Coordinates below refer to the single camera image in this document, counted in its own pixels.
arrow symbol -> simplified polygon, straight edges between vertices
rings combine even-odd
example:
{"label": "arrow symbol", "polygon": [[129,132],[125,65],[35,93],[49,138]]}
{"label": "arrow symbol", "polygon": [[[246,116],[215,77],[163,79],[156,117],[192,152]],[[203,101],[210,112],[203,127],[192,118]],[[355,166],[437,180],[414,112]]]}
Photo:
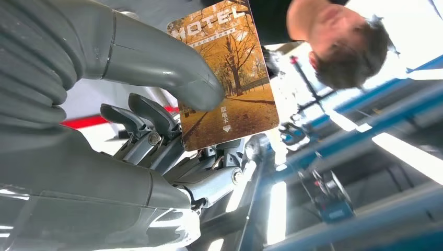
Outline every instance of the arrow symbol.
{"label": "arrow symbol", "polygon": [[229,125],[225,125],[224,127],[223,127],[223,130],[225,131],[225,132],[229,132],[229,130],[231,130],[231,125],[229,124]]}

card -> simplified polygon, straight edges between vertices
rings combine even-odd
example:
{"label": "card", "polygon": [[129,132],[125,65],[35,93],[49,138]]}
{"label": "card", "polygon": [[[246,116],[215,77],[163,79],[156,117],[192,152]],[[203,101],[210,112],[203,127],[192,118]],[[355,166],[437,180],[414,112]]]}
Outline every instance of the card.
{"label": "card", "polygon": [[217,3],[171,22],[167,30],[204,58],[225,89],[225,99],[213,111],[195,111],[179,102],[187,151],[278,126],[277,109],[247,1]]}

bolt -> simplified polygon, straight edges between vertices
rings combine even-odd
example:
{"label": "bolt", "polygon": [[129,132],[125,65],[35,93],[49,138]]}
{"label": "bolt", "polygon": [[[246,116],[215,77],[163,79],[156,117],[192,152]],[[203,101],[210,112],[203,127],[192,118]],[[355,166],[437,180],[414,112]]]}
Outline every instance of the bolt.
{"label": "bolt", "polygon": [[156,132],[152,132],[150,133],[148,140],[151,145],[156,145],[160,141],[160,135]]}
{"label": "bolt", "polygon": [[243,173],[242,172],[235,172],[234,173],[234,183],[237,184],[238,182],[240,182],[240,180],[243,178]]}

dark hair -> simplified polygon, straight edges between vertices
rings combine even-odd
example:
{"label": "dark hair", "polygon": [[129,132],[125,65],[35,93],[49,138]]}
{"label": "dark hair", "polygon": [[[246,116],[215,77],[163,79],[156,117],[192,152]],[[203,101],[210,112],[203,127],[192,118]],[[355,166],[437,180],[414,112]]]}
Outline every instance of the dark hair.
{"label": "dark hair", "polygon": [[360,87],[380,71],[392,44],[381,18],[373,16],[367,20],[361,32],[365,50],[341,53],[327,61],[316,55],[316,76],[321,83],[332,89]]}

ear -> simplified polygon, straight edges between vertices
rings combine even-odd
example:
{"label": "ear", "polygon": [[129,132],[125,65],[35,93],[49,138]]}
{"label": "ear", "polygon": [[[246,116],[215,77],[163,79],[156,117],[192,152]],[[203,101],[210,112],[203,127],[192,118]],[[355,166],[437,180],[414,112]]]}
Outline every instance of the ear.
{"label": "ear", "polygon": [[317,70],[318,62],[316,55],[314,54],[313,51],[309,52],[309,63],[312,65],[312,68],[314,68],[314,70]]}

